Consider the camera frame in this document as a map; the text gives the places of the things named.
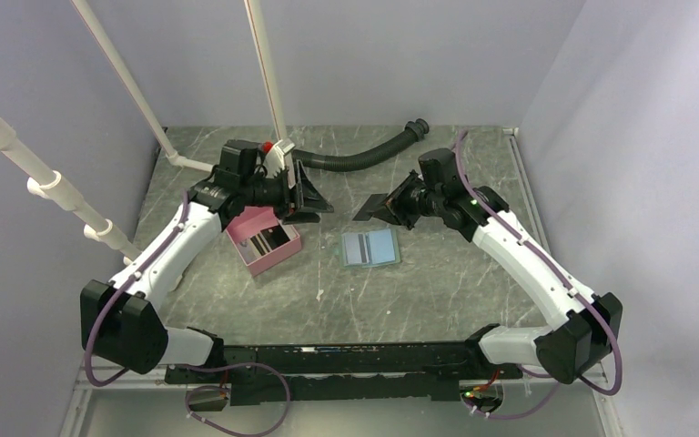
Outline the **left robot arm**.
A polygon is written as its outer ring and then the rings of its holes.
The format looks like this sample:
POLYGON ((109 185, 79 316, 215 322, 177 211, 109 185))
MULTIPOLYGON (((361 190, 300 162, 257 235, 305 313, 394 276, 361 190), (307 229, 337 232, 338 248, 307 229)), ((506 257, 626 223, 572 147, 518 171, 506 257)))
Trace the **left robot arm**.
POLYGON ((169 328, 158 314, 195 257, 247 208, 271 208, 284 224, 318 223, 332 205, 309 181, 307 152, 280 140, 271 147, 229 140, 210 174, 183 192, 173 218, 123 270, 106 282, 91 280, 80 294, 87 379, 95 357, 120 373, 146 374, 159 365, 188 367, 203 382, 225 370, 223 340, 210 332, 169 328))

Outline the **mint green card holder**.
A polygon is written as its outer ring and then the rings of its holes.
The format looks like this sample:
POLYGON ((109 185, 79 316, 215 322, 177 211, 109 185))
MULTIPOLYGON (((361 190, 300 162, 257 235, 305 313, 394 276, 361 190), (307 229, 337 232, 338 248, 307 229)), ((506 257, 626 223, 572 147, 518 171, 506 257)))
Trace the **mint green card holder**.
POLYGON ((370 263, 365 266, 348 266, 344 260, 341 236, 340 255, 345 267, 375 268, 390 264, 400 263, 400 249, 397 235, 393 229, 377 229, 367 232, 347 232, 365 233, 368 237, 368 247, 370 253, 370 263))

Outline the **white card with black stripe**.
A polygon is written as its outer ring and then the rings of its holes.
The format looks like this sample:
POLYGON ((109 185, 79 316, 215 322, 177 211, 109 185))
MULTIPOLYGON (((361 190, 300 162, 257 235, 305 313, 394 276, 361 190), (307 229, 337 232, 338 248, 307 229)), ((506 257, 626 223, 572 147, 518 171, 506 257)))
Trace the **white card with black stripe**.
POLYGON ((365 266, 370 263, 368 237, 365 233, 343 234, 342 247, 348 266, 365 266))

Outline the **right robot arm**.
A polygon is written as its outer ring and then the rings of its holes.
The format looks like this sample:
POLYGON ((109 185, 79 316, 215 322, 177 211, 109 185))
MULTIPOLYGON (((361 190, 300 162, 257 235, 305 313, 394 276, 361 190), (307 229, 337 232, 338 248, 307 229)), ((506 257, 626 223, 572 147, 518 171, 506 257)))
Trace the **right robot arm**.
POLYGON ((454 150, 432 150, 420 156, 419 164, 391 193, 370 196, 356 220, 379 219, 412 229, 421 218, 441 219, 498 262, 544 318, 538 328, 481 330, 464 356, 470 374, 486 378, 500 364, 520 364, 570 384, 613 353, 623 313, 614 294, 600 295, 573 278, 496 191, 470 184, 454 150))

